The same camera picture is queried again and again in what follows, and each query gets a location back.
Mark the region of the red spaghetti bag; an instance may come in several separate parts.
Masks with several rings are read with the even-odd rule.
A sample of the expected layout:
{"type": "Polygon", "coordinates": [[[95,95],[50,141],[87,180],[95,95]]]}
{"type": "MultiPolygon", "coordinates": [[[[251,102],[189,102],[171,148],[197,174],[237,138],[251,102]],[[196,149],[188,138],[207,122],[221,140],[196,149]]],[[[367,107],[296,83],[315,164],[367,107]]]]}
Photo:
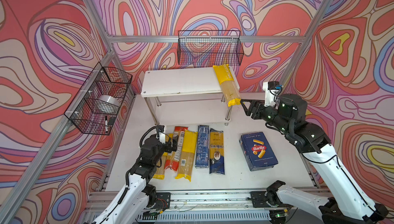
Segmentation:
{"type": "Polygon", "coordinates": [[[165,169],[171,169],[173,171],[177,171],[180,164],[180,158],[182,153],[183,141],[185,136],[185,131],[188,127],[185,126],[177,126],[175,127],[174,133],[172,134],[172,141],[176,142],[177,148],[175,152],[171,152],[167,154],[165,169]]]}

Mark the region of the blue spaghetti box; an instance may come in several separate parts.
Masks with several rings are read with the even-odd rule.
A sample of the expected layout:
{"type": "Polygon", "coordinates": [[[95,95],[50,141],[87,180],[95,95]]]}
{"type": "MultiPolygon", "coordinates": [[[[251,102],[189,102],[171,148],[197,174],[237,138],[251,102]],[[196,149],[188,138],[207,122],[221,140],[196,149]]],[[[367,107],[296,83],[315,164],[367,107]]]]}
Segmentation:
{"type": "Polygon", "coordinates": [[[207,168],[209,166],[209,126],[198,126],[198,140],[196,149],[195,168],[207,168]]]}

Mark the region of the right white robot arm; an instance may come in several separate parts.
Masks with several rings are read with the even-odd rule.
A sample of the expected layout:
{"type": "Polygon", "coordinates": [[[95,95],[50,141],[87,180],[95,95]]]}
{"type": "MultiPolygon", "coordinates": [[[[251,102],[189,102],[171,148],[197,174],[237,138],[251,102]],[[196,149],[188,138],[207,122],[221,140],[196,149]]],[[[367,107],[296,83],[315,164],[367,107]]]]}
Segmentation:
{"type": "Polygon", "coordinates": [[[263,100],[241,100],[245,114],[264,120],[318,171],[332,196],[321,197],[277,180],[266,189],[264,200],[276,207],[288,204],[319,218],[325,224],[376,224],[388,217],[386,206],[375,203],[354,180],[328,135],[305,120],[307,102],[296,94],[279,96],[277,105],[263,100]]]}

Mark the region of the blue Barilla pasta box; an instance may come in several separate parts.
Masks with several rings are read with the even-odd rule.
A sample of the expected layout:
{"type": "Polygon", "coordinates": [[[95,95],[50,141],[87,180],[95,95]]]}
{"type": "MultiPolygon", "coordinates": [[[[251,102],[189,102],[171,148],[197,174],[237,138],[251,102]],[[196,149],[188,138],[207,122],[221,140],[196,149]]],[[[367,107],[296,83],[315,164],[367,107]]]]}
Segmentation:
{"type": "Polygon", "coordinates": [[[279,163],[263,132],[244,133],[239,142],[251,172],[270,169],[279,163]]]}

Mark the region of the black marker pen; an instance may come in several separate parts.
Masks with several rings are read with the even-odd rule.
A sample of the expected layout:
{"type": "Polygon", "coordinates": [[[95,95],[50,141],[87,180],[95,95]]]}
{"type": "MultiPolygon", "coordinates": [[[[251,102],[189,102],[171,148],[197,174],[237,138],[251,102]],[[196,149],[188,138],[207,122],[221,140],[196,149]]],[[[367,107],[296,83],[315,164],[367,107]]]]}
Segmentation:
{"type": "Polygon", "coordinates": [[[108,116],[105,116],[105,133],[108,134],[109,128],[108,128],[108,116]]]}

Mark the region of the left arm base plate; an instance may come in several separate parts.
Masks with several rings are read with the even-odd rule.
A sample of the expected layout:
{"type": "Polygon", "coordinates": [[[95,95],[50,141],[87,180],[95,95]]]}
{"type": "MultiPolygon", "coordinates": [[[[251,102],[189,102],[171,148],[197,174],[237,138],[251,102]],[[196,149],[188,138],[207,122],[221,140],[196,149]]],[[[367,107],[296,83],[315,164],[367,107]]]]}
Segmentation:
{"type": "Polygon", "coordinates": [[[158,192],[154,198],[150,198],[147,210],[155,210],[157,212],[164,211],[170,208],[171,193],[170,192],[158,192]]]}

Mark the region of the silver tape roll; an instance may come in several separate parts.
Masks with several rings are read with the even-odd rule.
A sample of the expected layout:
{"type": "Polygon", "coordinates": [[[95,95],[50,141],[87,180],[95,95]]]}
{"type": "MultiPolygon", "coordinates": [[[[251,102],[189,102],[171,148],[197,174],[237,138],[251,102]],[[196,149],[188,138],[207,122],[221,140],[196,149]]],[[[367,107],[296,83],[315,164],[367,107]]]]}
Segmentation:
{"type": "Polygon", "coordinates": [[[101,95],[98,99],[100,101],[103,101],[105,103],[109,103],[109,104],[116,106],[116,107],[121,106],[121,103],[119,102],[119,100],[115,97],[110,96],[110,95],[101,95]]]}

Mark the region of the white shelf with metal legs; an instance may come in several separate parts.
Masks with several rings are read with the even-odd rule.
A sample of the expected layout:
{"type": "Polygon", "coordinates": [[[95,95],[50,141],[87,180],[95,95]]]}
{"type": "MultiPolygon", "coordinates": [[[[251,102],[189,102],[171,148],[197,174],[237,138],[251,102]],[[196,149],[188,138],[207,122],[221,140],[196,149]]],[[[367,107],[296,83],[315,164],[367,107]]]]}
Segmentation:
{"type": "Polygon", "coordinates": [[[141,96],[155,124],[228,125],[231,121],[232,108],[213,68],[147,71],[141,96]]]}

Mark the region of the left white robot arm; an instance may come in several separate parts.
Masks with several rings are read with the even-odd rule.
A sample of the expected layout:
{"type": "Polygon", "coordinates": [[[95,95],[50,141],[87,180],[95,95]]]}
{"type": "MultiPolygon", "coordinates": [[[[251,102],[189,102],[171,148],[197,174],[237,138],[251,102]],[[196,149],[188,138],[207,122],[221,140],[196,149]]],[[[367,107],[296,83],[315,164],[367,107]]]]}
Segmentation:
{"type": "Polygon", "coordinates": [[[158,216],[170,207],[170,193],[157,196],[152,180],[164,153],[178,149],[178,138],[165,135],[168,141],[162,143],[156,135],[142,137],[140,154],[135,164],[125,173],[125,186],[105,210],[94,219],[94,224],[131,224],[140,214],[158,216]]]}

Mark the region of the yellow spaghetti bag long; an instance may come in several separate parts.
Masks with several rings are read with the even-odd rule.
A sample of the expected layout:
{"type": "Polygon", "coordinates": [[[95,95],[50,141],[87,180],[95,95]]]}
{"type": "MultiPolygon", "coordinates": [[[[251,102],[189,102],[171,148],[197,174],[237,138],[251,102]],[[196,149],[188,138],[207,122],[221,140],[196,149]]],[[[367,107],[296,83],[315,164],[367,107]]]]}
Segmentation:
{"type": "Polygon", "coordinates": [[[182,146],[181,158],[175,179],[185,178],[191,182],[192,169],[195,162],[198,133],[186,130],[182,146]]]}

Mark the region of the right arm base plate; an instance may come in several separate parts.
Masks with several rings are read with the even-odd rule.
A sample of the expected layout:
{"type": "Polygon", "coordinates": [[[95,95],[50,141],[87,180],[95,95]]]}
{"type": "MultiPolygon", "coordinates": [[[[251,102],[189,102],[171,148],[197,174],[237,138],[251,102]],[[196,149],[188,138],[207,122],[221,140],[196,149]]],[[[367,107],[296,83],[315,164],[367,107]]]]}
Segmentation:
{"type": "Polygon", "coordinates": [[[293,206],[285,204],[279,200],[276,193],[267,191],[252,191],[247,198],[252,202],[254,208],[285,208],[291,209],[293,206]]]}

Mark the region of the dark blue spaghetti bag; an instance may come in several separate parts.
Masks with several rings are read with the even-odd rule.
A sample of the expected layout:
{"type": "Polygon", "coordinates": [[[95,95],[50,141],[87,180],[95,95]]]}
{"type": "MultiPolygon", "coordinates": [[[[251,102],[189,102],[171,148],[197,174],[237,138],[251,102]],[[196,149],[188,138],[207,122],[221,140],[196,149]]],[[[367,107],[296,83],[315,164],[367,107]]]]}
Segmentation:
{"type": "Polygon", "coordinates": [[[210,129],[209,134],[209,173],[225,175],[224,134],[210,129]]]}

